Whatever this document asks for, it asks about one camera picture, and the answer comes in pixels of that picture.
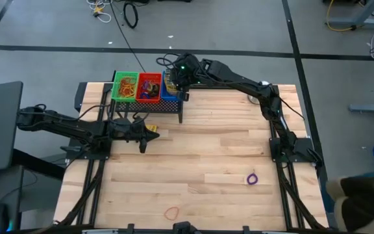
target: green basket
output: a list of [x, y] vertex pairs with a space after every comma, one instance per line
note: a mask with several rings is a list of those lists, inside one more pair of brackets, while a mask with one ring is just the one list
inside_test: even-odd
[[[118, 94], [119, 88], [121, 86], [121, 80], [124, 78], [130, 78], [131, 83], [135, 84], [133, 97], [121, 97]], [[114, 86], [112, 87], [112, 99], [118, 102], [135, 102], [137, 87], [138, 87], [138, 72], [117, 71], [115, 73]]]

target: wooden table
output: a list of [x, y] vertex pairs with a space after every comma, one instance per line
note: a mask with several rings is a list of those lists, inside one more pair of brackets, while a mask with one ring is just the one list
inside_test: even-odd
[[[102, 90], [103, 83], [87, 84], [81, 112], [100, 103]], [[295, 86], [279, 85], [279, 90], [301, 112]], [[305, 137], [304, 121], [288, 107], [283, 112], [289, 128]], [[83, 120], [95, 121], [97, 115], [94, 109]], [[133, 223], [135, 228], [171, 229], [175, 222], [190, 221], [198, 229], [242, 230], [249, 226], [251, 230], [285, 230], [279, 181], [268, 144], [269, 123], [245, 94], [191, 90], [182, 124], [176, 114], [150, 114], [146, 123], [157, 125], [161, 136], [148, 143], [145, 154], [135, 142], [115, 141], [112, 145], [96, 228], [126, 228]], [[87, 160], [76, 160], [67, 169], [55, 220], [62, 220], [81, 196], [87, 164]], [[328, 226], [315, 168], [305, 162], [294, 163], [294, 168], [300, 198]], [[253, 170], [259, 182], [247, 185], [246, 177]], [[297, 227], [294, 206], [288, 200]], [[84, 223], [91, 202], [90, 198]], [[170, 207], [179, 210], [175, 220], [164, 217]], [[176, 211], [168, 211], [168, 218], [175, 218]]]

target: gray floor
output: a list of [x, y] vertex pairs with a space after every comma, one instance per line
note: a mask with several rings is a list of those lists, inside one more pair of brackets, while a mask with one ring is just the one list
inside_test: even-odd
[[[138, 9], [135, 30], [123, 27], [134, 48], [292, 53], [281, 0], [151, 1]], [[288, 1], [302, 53], [368, 55], [366, 43], [373, 29], [332, 32], [323, 24], [327, 5], [320, 0]], [[0, 0], [0, 10], [4, 3]], [[332, 15], [357, 10], [358, 6], [335, 6]], [[92, 17], [85, 0], [14, 0], [0, 22], [0, 45], [127, 47], [116, 24]], [[138, 55], [150, 72], [162, 69], [155, 64], [158, 56]], [[199, 57], [220, 60], [250, 79], [297, 85], [305, 115], [293, 58]], [[374, 61], [303, 60], [303, 66], [329, 178], [373, 171], [374, 114], [351, 113], [347, 106], [374, 103]], [[140, 71], [140, 67], [133, 55], [125, 53], [0, 51], [0, 83], [24, 82], [22, 107], [46, 103], [48, 109], [71, 116], [77, 116], [73, 101], [78, 82], [107, 81], [114, 70]], [[64, 137], [43, 132], [18, 131], [16, 138], [18, 149], [41, 158], [62, 153], [59, 147], [67, 143]], [[21, 208], [38, 205], [39, 210], [25, 213], [23, 228], [46, 225], [54, 212], [60, 182], [38, 177], [36, 185], [24, 190]], [[27, 172], [25, 180], [32, 181]]]

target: yellow cable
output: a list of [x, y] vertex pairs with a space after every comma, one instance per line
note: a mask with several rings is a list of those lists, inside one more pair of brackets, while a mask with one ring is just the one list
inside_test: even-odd
[[332, 3], [334, 2], [334, 0], [331, 0], [330, 2], [330, 5], [329, 5], [329, 9], [327, 10], [327, 26], [329, 27], [330, 30], [333, 30], [333, 31], [336, 31], [336, 32], [345, 32], [345, 31], [349, 31], [349, 30], [352, 30], [352, 28], [346, 28], [346, 29], [334, 29], [330, 26], [330, 22], [329, 22], [329, 18], [330, 18], [330, 9], [331, 9], [331, 6], [332, 6]]

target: red basket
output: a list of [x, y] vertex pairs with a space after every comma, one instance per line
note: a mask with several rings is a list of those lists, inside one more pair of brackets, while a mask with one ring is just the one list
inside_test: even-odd
[[[162, 85], [162, 74], [161, 73], [140, 73], [138, 78], [138, 89], [136, 93], [136, 101], [139, 103], [159, 103], [160, 96], [161, 96], [161, 85]], [[143, 89], [145, 82], [150, 82], [156, 85], [159, 85], [159, 93], [155, 97], [151, 97], [149, 99], [144, 98], [145, 96], [142, 95], [145, 93], [146, 90]]]

